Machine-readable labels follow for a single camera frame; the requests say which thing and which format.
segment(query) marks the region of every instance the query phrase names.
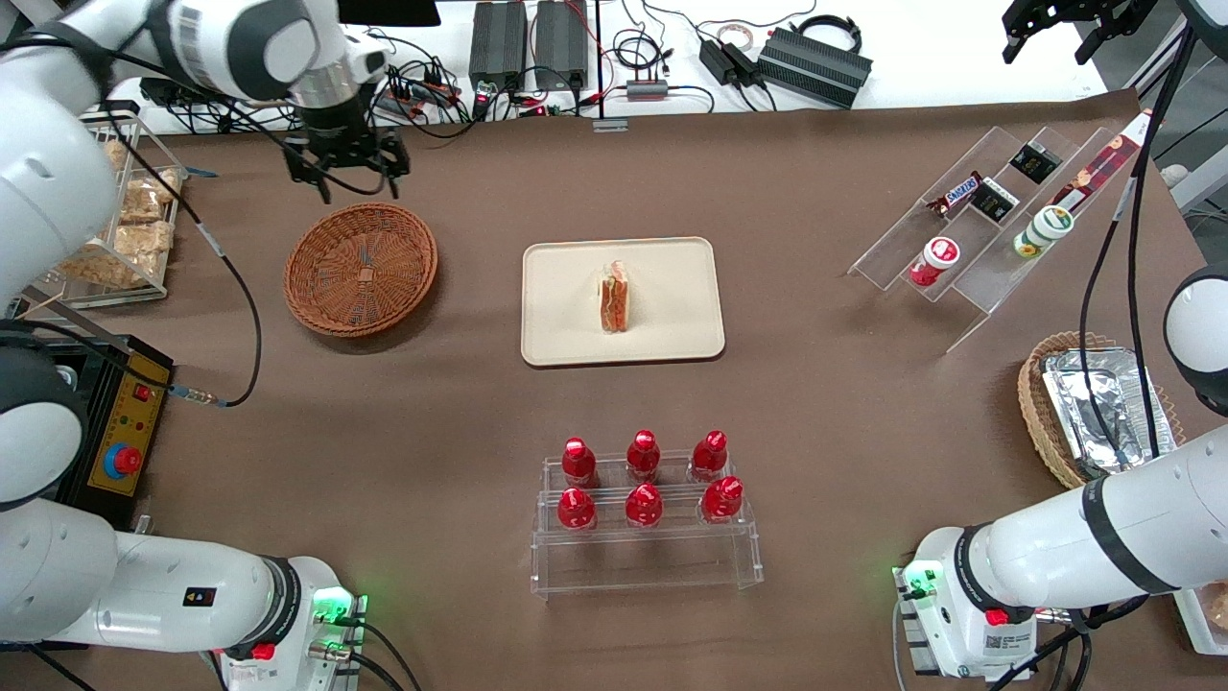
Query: red bottle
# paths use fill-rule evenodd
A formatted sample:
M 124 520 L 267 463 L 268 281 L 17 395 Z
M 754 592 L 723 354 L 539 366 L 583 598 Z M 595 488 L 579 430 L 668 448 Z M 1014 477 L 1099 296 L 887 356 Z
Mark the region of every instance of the red bottle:
M 562 475 L 567 479 L 567 487 L 592 490 L 600 485 L 597 481 L 597 457 L 583 439 L 572 437 L 564 447 Z
M 559 497 L 559 523 L 569 530 L 597 528 L 597 506 L 583 490 L 569 487 Z
M 635 442 L 626 449 L 626 474 L 635 482 L 656 482 L 661 447 L 657 437 L 647 430 L 635 433 Z
M 626 523 L 631 528 L 652 528 L 661 523 L 664 513 L 661 492 L 647 482 L 632 490 L 626 498 Z
M 729 460 L 729 453 L 725 449 L 729 439 L 720 430 L 707 433 L 702 442 L 695 446 L 691 453 L 690 473 L 695 482 L 712 482 L 716 480 L 725 464 Z
M 742 481 L 734 476 L 722 477 L 704 491 L 699 513 L 704 523 L 729 523 L 742 511 Z

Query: power supply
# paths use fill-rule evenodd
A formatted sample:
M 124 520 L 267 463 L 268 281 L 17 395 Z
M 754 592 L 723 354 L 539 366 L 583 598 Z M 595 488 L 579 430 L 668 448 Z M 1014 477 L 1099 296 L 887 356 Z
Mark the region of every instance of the power supply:
M 872 60 L 801 33 L 777 28 L 759 53 L 759 74 L 772 83 L 837 108 L 852 107 Z
M 526 41 L 524 2 L 478 2 L 469 49 L 469 79 L 474 90 L 483 81 L 494 83 L 500 91 L 519 90 Z
M 555 91 L 588 86 L 587 17 L 588 4 L 585 0 L 538 2 L 537 27 L 533 31 L 534 61 L 567 79 L 567 83 L 562 83 L 558 75 L 538 70 L 534 72 L 538 88 Z

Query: wicker basket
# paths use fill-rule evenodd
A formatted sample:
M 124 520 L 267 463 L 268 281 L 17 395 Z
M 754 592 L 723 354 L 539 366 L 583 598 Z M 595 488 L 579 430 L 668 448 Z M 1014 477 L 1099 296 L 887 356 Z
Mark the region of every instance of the wicker basket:
M 1116 345 L 1116 342 L 1110 338 L 1094 333 L 1087 334 L 1088 349 L 1108 349 L 1111 345 Z M 1066 447 L 1066 434 L 1062 433 L 1057 414 L 1054 412 L 1054 406 L 1049 401 L 1049 390 L 1045 389 L 1045 382 L 1040 377 L 1040 361 L 1052 353 L 1071 349 L 1078 349 L 1078 333 L 1067 330 L 1050 335 L 1036 345 L 1032 356 L 1019 368 L 1019 409 L 1023 411 L 1028 434 L 1032 436 L 1032 443 L 1036 448 L 1036 453 L 1040 454 L 1040 459 L 1049 468 L 1049 473 L 1054 474 L 1054 477 L 1067 490 L 1082 487 L 1087 484 L 1087 479 L 1078 473 L 1074 459 Z M 1152 387 L 1156 389 L 1156 396 L 1173 428 L 1173 439 L 1179 447 L 1185 444 L 1185 432 L 1173 412 L 1173 403 L 1168 400 L 1159 387 L 1154 384 Z
M 286 303 L 318 333 L 370 335 L 422 301 L 437 265 L 435 237 L 421 218 L 392 204 L 355 204 L 298 239 L 286 260 Z

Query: yellow control panel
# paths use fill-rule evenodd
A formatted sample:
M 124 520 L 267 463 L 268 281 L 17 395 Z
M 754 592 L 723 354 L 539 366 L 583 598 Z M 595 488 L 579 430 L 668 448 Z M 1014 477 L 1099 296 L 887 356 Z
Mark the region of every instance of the yellow control panel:
M 171 380 L 171 373 L 162 366 L 150 361 L 140 353 L 133 353 L 128 361 L 128 367 L 144 374 L 145 377 L 161 383 Z M 124 374 L 115 395 L 115 403 L 107 419 L 106 432 L 102 443 L 98 446 L 98 454 L 90 466 L 90 487 L 114 492 L 131 497 L 136 493 L 136 482 L 141 471 L 145 470 L 145 458 L 149 455 L 150 444 L 154 438 L 154 425 L 157 422 L 158 411 L 166 400 L 166 392 L 141 383 L 130 374 Z M 114 479 L 107 475 L 107 454 L 114 458 L 119 449 L 133 449 L 139 454 L 140 465 L 135 471 Z M 128 459 L 133 452 L 126 452 Z

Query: beige tray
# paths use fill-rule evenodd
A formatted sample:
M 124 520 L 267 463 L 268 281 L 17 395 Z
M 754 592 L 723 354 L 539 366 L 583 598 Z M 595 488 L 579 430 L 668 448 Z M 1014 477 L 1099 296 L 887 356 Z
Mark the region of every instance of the beige tray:
M 629 325 L 602 330 L 597 284 L 621 259 Z M 534 367 L 712 358 L 725 350 L 712 244 L 702 237 L 546 242 L 524 250 L 521 355 Z

